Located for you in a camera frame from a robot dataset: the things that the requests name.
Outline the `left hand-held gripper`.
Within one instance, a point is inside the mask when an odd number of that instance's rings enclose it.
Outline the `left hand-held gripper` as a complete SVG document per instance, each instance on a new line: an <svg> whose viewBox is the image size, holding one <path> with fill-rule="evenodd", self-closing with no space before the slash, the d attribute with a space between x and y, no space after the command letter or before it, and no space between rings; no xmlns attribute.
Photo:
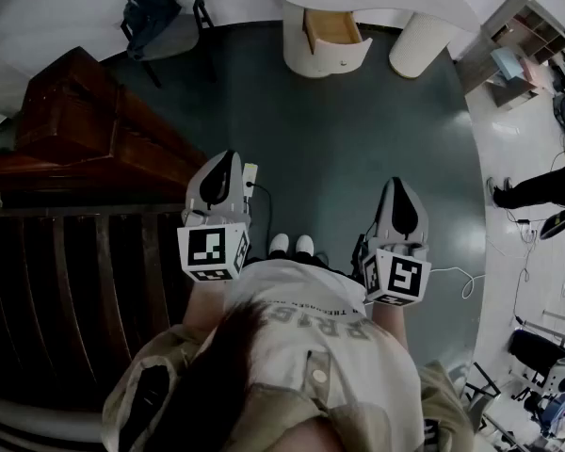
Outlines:
<svg viewBox="0 0 565 452"><path fill-rule="evenodd" d="M191 200L210 210L242 211L244 190L240 155L232 150L211 158L191 178ZM250 214L246 209L224 215L190 208L182 212L177 229L181 268L194 282L227 282L239 278L249 248Z"/></svg>

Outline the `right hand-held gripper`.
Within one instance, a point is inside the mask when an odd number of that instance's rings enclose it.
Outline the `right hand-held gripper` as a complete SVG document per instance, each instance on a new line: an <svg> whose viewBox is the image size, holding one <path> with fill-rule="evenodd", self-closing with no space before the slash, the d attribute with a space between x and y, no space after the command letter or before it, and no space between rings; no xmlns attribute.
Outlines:
<svg viewBox="0 0 565 452"><path fill-rule="evenodd" d="M367 241L362 258L366 300L395 307L421 302L431 271L428 213L404 180L393 177L385 184L376 222L376 237ZM397 233L404 239L397 240Z"/></svg>

